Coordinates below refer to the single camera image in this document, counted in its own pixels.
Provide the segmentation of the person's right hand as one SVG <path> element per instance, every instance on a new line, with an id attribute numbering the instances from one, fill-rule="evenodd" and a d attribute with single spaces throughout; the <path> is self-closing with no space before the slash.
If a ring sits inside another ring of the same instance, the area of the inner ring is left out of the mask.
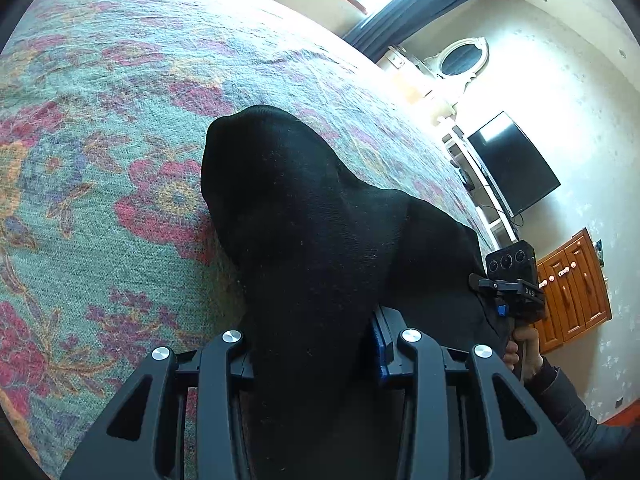
<path id="1" fill-rule="evenodd" d="M 544 358 L 540 353 L 539 335 L 532 326 L 517 327 L 506 345 L 502 358 L 504 364 L 514 372 L 520 367 L 521 382 L 527 382 L 540 372 Z"/>

